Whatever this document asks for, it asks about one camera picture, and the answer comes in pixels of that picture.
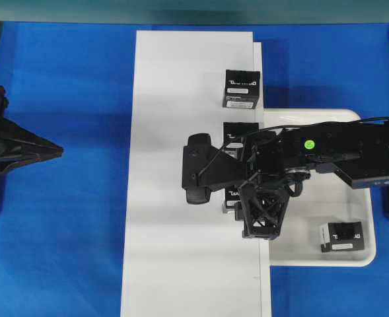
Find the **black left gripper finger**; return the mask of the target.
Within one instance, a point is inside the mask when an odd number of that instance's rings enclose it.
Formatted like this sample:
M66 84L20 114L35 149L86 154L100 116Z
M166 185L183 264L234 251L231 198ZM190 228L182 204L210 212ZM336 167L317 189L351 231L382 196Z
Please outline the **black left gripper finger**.
M0 119L0 175L61 157L63 148L8 119Z

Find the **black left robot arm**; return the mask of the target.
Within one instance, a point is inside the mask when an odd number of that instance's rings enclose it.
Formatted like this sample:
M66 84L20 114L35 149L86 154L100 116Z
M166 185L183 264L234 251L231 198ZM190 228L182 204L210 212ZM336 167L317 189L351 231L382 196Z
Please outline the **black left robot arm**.
M0 86L0 179L16 168L56 159L63 154L62 147L5 118L8 105L5 89Z

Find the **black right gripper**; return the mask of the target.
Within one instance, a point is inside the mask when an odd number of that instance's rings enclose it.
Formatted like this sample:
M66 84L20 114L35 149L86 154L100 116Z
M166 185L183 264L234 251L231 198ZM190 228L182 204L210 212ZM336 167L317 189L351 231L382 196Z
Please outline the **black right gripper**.
M240 185L236 212L243 238L275 240L282 229L290 195L302 193L310 168L291 130L261 131L246 139L245 164L211 145L198 133L183 148L182 188L191 205L209 202L211 193Z

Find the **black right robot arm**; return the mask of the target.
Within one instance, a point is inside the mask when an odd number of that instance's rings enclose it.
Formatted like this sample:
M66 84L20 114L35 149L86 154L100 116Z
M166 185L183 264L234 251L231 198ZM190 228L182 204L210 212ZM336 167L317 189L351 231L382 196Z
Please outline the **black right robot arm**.
M182 187L189 204L233 189L244 238L274 240L289 200L312 172L332 173L352 189L389 187L389 117L237 128L220 148L206 133L183 149Z

